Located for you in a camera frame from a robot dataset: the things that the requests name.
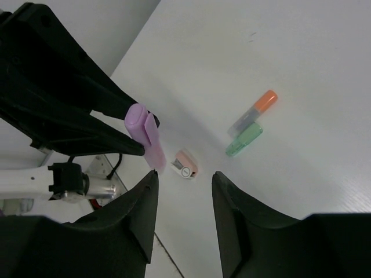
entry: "purple highlighter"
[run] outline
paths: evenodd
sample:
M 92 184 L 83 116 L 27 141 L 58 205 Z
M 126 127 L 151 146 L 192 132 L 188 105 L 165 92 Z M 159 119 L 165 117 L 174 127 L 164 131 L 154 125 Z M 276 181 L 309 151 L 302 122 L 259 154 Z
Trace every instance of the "purple highlighter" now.
M 133 140 L 144 146 L 144 158 L 150 168 L 161 174 L 165 169 L 166 158 L 153 114 L 148 113 L 143 104 L 133 104 L 125 116 L 125 127 Z

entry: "green highlighter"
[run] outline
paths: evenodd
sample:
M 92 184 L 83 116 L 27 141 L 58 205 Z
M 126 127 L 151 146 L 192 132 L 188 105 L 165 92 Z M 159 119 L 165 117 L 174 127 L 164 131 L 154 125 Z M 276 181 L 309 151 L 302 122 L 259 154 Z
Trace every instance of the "green highlighter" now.
M 227 148 L 225 151 L 228 156 L 235 156 L 241 150 L 249 145 L 263 132 L 263 129 L 253 122 L 244 132 L 242 132 Z

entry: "red wire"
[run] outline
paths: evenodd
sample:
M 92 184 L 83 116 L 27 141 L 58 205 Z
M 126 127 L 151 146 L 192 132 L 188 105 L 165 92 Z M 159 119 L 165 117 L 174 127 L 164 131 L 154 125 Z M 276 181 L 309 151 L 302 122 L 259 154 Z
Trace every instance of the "red wire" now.
M 96 209 L 99 209 L 101 208 L 102 206 L 98 204 L 97 200 L 96 199 L 92 199 L 90 200 L 90 203 L 92 204 L 92 206 Z

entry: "orange highlighter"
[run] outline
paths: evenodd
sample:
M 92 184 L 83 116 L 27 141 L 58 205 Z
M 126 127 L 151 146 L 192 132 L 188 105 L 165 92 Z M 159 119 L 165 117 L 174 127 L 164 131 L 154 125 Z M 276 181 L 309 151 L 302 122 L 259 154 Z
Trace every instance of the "orange highlighter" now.
M 232 138 L 239 136 L 246 130 L 255 120 L 263 114 L 273 103 L 278 99 L 277 94 L 269 90 L 245 113 L 237 122 L 228 130 L 228 134 Z

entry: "orange cap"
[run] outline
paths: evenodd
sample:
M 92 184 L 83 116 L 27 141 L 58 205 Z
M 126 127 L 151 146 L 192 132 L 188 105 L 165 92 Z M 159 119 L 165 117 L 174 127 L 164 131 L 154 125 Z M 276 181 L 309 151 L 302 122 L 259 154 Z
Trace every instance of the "orange cap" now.
M 273 103 L 275 103 L 278 99 L 277 94 L 269 90 L 266 92 L 257 102 L 255 102 L 254 107 L 260 112 L 263 113 L 267 110 Z

